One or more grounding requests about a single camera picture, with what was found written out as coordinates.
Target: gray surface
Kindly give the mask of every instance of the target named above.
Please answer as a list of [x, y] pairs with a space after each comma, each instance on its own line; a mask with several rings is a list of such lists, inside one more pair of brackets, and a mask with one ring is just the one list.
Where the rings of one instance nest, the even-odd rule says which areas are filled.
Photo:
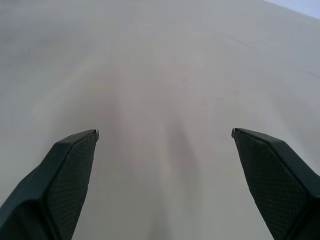
[[271, 240], [231, 130], [320, 172], [319, 43], [318, 20], [262, 0], [0, 1], [0, 203], [97, 128], [73, 239]]

